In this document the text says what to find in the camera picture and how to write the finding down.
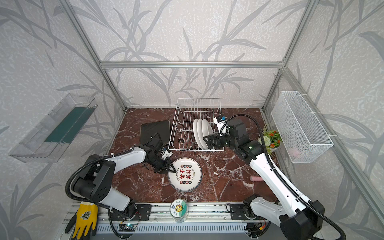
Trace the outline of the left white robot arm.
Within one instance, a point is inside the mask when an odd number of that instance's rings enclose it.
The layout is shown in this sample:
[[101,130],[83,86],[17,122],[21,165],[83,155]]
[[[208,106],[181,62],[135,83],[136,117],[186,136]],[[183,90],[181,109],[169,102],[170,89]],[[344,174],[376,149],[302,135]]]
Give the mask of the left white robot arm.
[[136,164],[148,164],[154,173],[175,173],[169,151],[160,138],[151,137],[144,145],[134,146],[118,154],[91,155],[68,179],[65,191],[69,198],[88,202],[126,216],[136,212],[134,200],[113,188],[116,173]]

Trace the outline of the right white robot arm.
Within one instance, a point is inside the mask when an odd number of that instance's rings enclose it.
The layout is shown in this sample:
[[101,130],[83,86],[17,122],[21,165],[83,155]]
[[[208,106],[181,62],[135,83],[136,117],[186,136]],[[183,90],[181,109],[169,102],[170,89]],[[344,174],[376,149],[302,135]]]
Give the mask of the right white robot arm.
[[253,195],[244,200],[245,216],[250,220],[261,217],[279,226],[288,240],[313,237],[322,228],[323,219],[310,208],[314,207],[323,214],[324,206],[319,201],[312,202],[288,180],[265,152],[263,145],[250,139],[241,120],[227,121],[225,116],[220,115],[214,118],[214,123],[218,133],[203,137],[208,148],[231,149],[264,180],[279,201],[269,202]]

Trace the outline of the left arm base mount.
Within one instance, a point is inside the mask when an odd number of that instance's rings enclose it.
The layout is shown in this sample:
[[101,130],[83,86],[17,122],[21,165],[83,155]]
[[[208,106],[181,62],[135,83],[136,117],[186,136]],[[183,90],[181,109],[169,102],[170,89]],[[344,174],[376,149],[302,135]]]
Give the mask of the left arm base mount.
[[112,221],[148,221],[151,215],[152,205],[150,204],[135,204],[128,206],[124,211],[112,209]]

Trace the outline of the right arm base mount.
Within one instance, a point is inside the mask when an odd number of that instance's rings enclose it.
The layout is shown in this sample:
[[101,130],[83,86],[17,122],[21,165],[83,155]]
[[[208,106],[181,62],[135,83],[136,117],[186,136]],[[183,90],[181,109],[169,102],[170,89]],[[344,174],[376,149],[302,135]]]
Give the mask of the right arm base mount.
[[231,220],[254,220],[250,219],[246,216],[246,212],[244,209],[244,204],[234,204],[234,203],[228,203],[226,204],[226,210],[230,213]]

